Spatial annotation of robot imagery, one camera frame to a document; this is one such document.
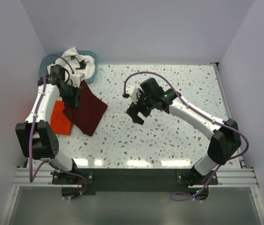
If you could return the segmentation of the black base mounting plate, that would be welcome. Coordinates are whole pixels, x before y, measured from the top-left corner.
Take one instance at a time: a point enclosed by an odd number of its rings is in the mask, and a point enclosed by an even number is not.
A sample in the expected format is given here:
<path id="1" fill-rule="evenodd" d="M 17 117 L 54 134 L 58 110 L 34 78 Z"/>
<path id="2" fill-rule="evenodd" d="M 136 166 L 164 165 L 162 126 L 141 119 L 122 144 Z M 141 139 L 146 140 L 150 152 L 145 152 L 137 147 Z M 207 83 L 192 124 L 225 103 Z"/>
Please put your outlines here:
<path id="1" fill-rule="evenodd" d="M 197 199 L 208 197 L 209 185 L 217 185 L 214 172 L 192 178 L 191 169 L 77 169 L 71 176 L 51 172 L 52 184 L 61 185 L 63 197 L 74 199 L 98 192 L 183 192 Z"/>

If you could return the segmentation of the white t-shirt with black print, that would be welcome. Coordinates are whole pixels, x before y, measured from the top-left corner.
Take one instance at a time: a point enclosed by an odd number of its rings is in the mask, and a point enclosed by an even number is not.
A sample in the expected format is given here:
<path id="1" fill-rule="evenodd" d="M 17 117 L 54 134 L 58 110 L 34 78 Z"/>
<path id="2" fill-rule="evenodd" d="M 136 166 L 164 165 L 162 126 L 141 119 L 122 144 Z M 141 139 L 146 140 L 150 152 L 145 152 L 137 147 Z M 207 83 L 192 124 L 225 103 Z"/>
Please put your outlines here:
<path id="1" fill-rule="evenodd" d="M 67 62 L 59 57 L 56 57 L 56 61 L 47 67 L 48 72 L 50 72 L 51 66 L 60 65 L 65 68 L 70 74 L 74 72 L 84 73 L 84 75 L 87 75 L 87 72 L 85 71 L 87 63 L 89 63 L 89 67 L 94 65 L 94 60 L 89 56 L 79 55 L 77 53 L 76 47 L 70 48 L 65 52 L 57 52 L 53 54 L 62 57 Z"/>

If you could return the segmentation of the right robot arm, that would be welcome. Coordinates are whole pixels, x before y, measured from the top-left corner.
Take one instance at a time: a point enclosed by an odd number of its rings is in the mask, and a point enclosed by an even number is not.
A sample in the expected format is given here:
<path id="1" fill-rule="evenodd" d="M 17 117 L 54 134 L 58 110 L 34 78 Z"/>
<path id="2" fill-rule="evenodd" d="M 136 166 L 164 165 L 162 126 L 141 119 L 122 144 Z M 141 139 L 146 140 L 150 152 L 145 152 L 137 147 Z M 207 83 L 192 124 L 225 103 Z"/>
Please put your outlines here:
<path id="1" fill-rule="evenodd" d="M 142 125 L 144 120 L 138 114 L 148 117 L 157 109 L 186 121 L 210 141 L 207 153 L 183 175 L 190 186 L 199 184 L 215 167 L 224 165 L 242 144 L 236 121 L 222 120 L 204 112 L 174 88 L 164 91 L 153 78 L 142 82 L 140 88 L 124 86 L 123 97 L 132 100 L 126 112 L 133 123 Z"/>

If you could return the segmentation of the dark red t-shirt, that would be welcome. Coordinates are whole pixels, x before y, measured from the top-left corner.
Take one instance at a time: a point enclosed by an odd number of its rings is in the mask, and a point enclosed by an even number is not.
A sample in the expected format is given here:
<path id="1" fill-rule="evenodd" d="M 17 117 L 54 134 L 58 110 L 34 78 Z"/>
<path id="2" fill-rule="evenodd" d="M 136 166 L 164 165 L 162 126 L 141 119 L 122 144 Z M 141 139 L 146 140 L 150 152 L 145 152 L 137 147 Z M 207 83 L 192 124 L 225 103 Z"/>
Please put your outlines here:
<path id="1" fill-rule="evenodd" d="M 63 114 L 82 133 L 92 136 L 108 105 L 96 97 L 85 81 L 80 83 L 81 108 L 65 105 Z"/>

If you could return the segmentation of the folded orange t-shirt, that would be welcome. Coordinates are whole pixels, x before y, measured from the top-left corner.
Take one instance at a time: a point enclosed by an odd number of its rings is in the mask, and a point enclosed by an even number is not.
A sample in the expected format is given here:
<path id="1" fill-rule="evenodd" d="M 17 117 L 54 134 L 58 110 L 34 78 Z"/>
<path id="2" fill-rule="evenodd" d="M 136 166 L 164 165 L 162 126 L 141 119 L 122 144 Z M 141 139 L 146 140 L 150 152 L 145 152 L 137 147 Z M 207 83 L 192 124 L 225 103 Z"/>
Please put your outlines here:
<path id="1" fill-rule="evenodd" d="M 73 126 L 72 122 L 64 115 L 64 108 L 63 101 L 56 101 L 51 115 L 51 128 L 58 135 L 70 135 Z"/>

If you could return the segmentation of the teal plastic basket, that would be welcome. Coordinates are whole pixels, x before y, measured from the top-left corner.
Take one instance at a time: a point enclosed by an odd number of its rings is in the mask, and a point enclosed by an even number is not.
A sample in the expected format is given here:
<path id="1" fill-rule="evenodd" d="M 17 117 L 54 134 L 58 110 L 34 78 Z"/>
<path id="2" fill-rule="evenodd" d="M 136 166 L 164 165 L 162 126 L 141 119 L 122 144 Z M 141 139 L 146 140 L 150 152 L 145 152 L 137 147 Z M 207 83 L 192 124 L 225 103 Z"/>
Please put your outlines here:
<path id="1" fill-rule="evenodd" d="M 87 72 L 87 75 L 85 75 L 86 83 L 93 82 L 97 74 L 97 69 L 98 69 L 97 55 L 92 51 L 77 51 L 77 53 L 79 55 L 89 56 L 94 60 L 93 66 L 89 67 L 89 63 L 87 63 L 87 66 L 85 67 L 85 71 Z M 56 61 L 56 57 L 52 56 L 52 57 L 47 58 L 47 56 L 45 56 L 41 62 L 41 65 L 39 68 L 39 78 L 42 78 L 44 75 L 44 67 L 48 67 L 49 65 L 53 64 Z"/>

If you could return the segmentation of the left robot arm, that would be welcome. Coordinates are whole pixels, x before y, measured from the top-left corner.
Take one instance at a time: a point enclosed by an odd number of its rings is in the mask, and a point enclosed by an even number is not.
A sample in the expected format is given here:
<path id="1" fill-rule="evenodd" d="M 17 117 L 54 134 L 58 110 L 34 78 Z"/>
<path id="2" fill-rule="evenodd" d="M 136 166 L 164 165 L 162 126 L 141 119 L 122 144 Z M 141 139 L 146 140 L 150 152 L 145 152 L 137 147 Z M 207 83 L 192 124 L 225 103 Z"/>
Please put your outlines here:
<path id="1" fill-rule="evenodd" d="M 34 160 L 39 160 L 41 165 L 48 163 L 61 174 L 76 175 L 76 163 L 59 150 L 59 140 L 51 127 L 51 116 L 58 98 L 66 106 L 81 108 L 81 88 L 68 81 L 68 70 L 60 65 L 51 67 L 49 74 L 37 83 L 37 97 L 29 116 L 15 126 L 23 155 L 29 160 L 30 182 L 38 173 L 33 169 Z"/>

